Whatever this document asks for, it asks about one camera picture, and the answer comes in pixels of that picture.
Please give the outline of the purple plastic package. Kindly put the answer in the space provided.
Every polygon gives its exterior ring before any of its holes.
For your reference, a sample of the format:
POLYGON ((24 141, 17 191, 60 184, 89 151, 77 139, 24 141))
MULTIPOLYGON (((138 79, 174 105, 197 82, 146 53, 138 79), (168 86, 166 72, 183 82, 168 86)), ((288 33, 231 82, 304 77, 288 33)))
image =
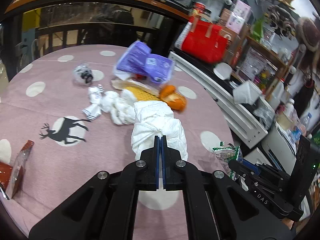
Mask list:
POLYGON ((171 59, 153 54, 145 43, 135 41, 121 55, 113 73, 121 80, 141 75, 151 83, 162 85, 170 81, 173 69, 174 62, 171 59))

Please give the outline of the white top left drawer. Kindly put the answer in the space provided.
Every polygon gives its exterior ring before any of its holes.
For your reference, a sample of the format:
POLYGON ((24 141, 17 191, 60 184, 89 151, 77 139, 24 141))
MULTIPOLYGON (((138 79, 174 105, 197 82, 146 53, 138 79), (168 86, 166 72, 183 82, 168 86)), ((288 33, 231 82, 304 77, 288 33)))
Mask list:
POLYGON ((253 105, 247 103, 236 104, 233 98, 233 87, 229 81, 223 81, 213 72, 213 66, 203 63, 186 53, 171 51, 169 58, 176 66, 199 82, 220 107, 228 123, 229 128, 250 149, 258 144, 268 135, 259 122, 259 118, 253 114, 258 103, 253 105))

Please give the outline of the white striped wrapper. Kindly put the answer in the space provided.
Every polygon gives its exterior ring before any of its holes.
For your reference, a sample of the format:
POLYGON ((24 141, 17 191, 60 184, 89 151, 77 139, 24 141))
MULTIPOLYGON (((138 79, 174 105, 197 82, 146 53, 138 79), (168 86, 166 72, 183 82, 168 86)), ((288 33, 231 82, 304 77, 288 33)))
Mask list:
POLYGON ((82 111, 88 120, 94 120, 101 115, 101 100, 103 98, 104 88, 102 85, 88 88, 90 105, 82 111))

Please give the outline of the green white snack bag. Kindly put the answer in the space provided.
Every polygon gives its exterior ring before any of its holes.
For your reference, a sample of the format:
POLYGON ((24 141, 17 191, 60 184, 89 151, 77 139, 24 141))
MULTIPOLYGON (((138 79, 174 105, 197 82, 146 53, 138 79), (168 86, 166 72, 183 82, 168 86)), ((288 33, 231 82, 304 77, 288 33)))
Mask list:
POLYGON ((233 180, 237 180, 239 175, 236 172, 232 171, 228 163, 231 160, 241 161, 242 160, 242 151, 239 146, 234 146, 231 143, 225 144, 224 141, 221 141, 218 147, 213 147, 212 152, 219 160, 220 164, 224 168, 226 174, 233 180))

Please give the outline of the large white tissue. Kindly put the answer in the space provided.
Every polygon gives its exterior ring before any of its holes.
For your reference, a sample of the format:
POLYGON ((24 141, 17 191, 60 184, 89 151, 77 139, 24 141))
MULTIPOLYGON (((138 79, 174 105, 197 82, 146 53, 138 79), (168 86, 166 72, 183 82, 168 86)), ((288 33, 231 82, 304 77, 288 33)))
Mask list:
POLYGON ((143 150, 151 148, 155 136, 167 137, 167 145, 178 150, 181 159, 188 160, 187 140, 182 123, 174 118, 171 108, 163 101, 139 101, 134 103, 135 123, 131 135, 131 147, 139 160, 143 150))

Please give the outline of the yellow mesh snack tray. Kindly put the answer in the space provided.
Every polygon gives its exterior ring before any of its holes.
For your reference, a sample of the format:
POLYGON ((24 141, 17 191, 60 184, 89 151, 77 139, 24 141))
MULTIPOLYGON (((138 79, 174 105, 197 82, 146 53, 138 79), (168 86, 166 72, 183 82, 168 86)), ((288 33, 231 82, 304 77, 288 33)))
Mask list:
POLYGON ((159 101, 159 90, 150 85, 143 84, 135 80, 114 79, 111 81, 113 88, 117 90, 129 90, 138 101, 159 101))

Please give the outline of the orange peel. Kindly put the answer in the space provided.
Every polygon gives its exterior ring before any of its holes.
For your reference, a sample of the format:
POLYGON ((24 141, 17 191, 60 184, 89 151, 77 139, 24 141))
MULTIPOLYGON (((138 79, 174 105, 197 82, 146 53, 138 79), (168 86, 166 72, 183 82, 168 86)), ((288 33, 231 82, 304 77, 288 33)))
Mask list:
POLYGON ((187 100, 181 94, 176 92, 176 87, 173 85, 164 86, 160 93, 159 99, 166 102, 167 105, 176 111, 183 111, 187 105, 187 100))

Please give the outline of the clear water bottle blue label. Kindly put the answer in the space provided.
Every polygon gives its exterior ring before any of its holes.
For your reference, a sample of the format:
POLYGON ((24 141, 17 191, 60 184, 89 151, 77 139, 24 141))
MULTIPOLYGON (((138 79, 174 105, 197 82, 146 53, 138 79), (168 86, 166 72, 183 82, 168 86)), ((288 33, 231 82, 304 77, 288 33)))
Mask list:
POLYGON ((309 112, 306 116, 300 119, 299 123, 293 128, 291 131, 291 139, 294 143, 296 143, 301 135, 306 134, 306 130, 310 123, 310 119, 312 118, 312 114, 309 112))

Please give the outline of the white printer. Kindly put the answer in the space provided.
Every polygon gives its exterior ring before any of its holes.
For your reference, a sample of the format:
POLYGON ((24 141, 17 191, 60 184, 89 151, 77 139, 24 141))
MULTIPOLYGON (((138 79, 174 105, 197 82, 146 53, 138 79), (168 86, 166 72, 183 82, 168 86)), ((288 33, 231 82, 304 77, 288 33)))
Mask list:
POLYGON ((268 135, 244 159, 252 164, 268 164, 291 175, 296 162, 296 146, 275 122, 268 135))

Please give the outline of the pink polka dot tablecloth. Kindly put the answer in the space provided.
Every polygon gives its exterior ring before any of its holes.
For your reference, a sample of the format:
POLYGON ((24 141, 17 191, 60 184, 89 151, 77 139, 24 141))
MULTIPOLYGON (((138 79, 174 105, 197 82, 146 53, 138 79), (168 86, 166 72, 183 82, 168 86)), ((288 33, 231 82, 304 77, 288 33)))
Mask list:
MULTIPOLYGON (((84 138, 71 146, 50 137, 40 139, 44 124, 58 129, 63 118, 84 119, 89 106, 88 87, 74 83, 76 66, 87 63, 96 70, 105 90, 112 90, 113 68, 126 48, 108 45, 76 46, 57 50, 29 64, 1 93, 1 155, 12 164, 23 145, 35 142, 25 166, 21 190, 1 201, 22 231, 31 228, 101 170, 122 170, 135 160, 131 147, 133 125, 117 126, 110 114, 92 122, 79 122, 69 135, 84 138)), ((221 169, 211 156, 215 140, 233 142, 222 111, 190 75, 173 72, 171 83, 187 97, 187 107, 174 113, 185 131, 188 161, 199 170, 221 169)), ((188 239, 181 191, 141 192, 133 239, 188 239)))

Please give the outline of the red tote bag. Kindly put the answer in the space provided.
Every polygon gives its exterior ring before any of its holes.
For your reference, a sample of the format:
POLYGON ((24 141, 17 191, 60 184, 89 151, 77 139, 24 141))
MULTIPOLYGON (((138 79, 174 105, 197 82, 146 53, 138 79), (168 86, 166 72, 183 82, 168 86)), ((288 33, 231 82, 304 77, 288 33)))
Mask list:
POLYGON ((191 28, 183 40, 181 51, 205 62, 220 62, 227 48, 228 39, 220 35, 222 26, 191 16, 191 28))

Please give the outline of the small white tissue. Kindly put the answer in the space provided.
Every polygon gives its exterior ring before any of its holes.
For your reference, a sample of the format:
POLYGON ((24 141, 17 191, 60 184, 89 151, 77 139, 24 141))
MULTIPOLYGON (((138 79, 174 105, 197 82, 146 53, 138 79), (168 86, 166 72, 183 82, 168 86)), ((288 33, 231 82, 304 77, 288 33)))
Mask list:
POLYGON ((101 100, 101 110, 110 113, 111 120, 116 125, 130 125, 135 123, 135 95, 124 89, 118 94, 115 91, 106 91, 101 100))

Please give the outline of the red clear snack wrapper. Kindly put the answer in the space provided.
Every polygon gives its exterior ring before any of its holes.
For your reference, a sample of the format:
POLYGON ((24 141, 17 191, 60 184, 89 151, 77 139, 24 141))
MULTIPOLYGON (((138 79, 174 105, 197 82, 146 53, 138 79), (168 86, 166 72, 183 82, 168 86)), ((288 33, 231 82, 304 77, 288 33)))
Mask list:
POLYGON ((1 194, 7 200, 14 197, 23 180, 25 164, 29 158, 34 142, 28 140, 18 153, 12 166, 1 162, 1 194))

